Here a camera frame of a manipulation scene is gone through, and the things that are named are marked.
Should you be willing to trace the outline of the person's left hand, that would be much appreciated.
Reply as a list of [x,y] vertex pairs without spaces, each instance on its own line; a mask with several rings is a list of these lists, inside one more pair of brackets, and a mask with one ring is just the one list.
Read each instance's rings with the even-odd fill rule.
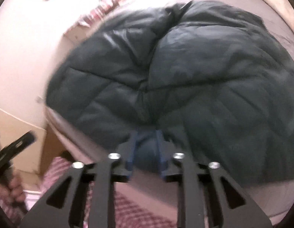
[[18,171],[13,173],[8,186],[0,183],[0,197],[6,204],[23,203],[26,199],[22,187],[22,179]]

